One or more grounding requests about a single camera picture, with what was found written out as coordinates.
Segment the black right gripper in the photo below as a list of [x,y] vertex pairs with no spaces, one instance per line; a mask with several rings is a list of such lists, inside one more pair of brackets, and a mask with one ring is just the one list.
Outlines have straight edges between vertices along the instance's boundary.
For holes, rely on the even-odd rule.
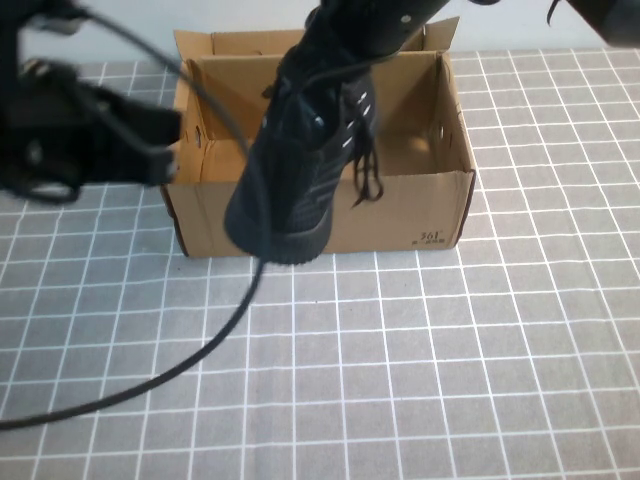
[[287,52],[287,82],[326,82],[334,76],[355,78],[379,62],[379,57],[355,56],[331,29],[324,10],[313,9],[305,20],[301,40]]

